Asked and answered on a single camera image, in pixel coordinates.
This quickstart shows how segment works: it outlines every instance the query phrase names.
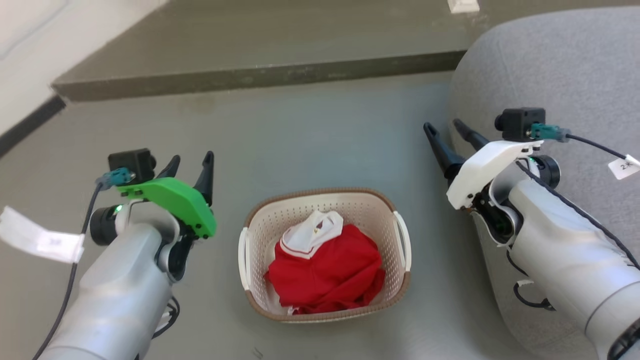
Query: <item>laundry basket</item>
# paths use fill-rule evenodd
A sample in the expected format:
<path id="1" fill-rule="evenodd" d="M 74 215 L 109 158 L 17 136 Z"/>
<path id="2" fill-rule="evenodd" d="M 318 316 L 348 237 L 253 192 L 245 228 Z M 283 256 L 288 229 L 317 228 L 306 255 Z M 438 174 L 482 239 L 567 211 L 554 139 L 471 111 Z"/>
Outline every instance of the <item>laundry basket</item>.
<path id="1" fill-rule="evenodd" d="M 364 307 L 332 313 L 288 315 L 264 274 L 275 259 L 275 245 L 291 226 L 314 210 L 337 211 L 345 224 L 356 225 L 378 245 L 385 284 Z M 279 322 L 331 322 L 363 316 L 400 301 L 410 282 L 411 243 L 402 216 L 381 193 L 364 188 L 332 188 L 292 193 L 260 203 L 249 214 L 238 244 L 238 266 L 244 292 L 260 314 Z"/>

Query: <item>green bracket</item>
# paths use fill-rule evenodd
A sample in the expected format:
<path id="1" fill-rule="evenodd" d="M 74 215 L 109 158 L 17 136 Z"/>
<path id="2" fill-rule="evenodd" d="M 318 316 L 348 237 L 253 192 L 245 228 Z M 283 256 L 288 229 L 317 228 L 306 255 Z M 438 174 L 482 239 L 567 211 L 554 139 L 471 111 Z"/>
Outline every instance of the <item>green bracket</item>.
<path id="1" fill-rule="evenodd" d="M 129 199 L 146 199 L 182 220 L 200 238 L 216 234 L 216 218 L 202 194 L 174 177 L 162 177 L 136 185 L 118 186 Z"/>

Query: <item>gray fabric upholstery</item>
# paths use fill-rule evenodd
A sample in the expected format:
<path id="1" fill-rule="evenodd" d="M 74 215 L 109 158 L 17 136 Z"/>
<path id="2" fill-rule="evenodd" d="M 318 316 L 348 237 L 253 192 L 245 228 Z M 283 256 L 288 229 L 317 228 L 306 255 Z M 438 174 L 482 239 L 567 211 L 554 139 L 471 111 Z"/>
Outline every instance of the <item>gray fabric upholstery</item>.
<path id="1" fill-rule="evenodd" d="M 452 81 L 451 119 L 492 140 L 505 108 L 544 107 L 547 122 L 640 156 L 640 6 L 538 15 L 498 26 L 468 51 Z M 473 149 L 451 130 L 464 156 Z M 579 142 L 547 142 L 543 152 L 562 169 L 560 193 L 599 219 L 640 258 L 640 174 L 616 180 L 614 158 Z M 596 359 L 593 347 L 556 312 L 532 309 L 513 296 L 524 276 L 478 227 L 495 297 L 522 345 L 549 359 Z M 533 287 L 523 296 L 541 300 Z"/>

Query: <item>white basket handle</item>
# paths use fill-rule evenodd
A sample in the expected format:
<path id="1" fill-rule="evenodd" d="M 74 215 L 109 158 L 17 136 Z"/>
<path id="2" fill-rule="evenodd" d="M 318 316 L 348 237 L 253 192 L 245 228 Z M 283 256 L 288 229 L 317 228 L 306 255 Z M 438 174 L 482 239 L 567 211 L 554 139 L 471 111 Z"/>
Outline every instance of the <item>white basket handle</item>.
<path id="1" fill-rule="evenodd" d="M 249 290 L 251 285 L 251 274 L 249 274 L 249 267 L 247 262 L 247 249 L 248 249 L 248 233 L 249 228 L 245 227 L 240 233 L 240 240 L 238 241 L 238 270 L 240 271 L 240 281 L 244 290 Z"/>
<path id="2" fill-rule="evenodd" d="M 399 235 L 401 239 L 398 239 L 398 248 L 400 250 L 400 255 L 404 260 L 404 270 L 411 271 L 411 240 L 409 240 L 409 230 L 407 230 L 404 219 L 397 211 L 394 211 L 394 217 L 398 227 L 400 228 Z"/>

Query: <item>red clothing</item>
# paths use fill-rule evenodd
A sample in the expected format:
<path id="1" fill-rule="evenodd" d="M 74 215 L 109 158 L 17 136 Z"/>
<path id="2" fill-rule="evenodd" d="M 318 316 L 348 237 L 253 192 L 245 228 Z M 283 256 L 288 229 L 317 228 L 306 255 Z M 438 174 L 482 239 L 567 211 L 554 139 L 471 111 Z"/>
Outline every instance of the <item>red clothing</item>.
<path id="1" fill-rule="evenodd" d="M 294 314 L 327 313 L 369 305 L 385 282 L 378 246 L 354 225 L 322 244 L 310 259 L 275 247 L 265 279 Z"/>

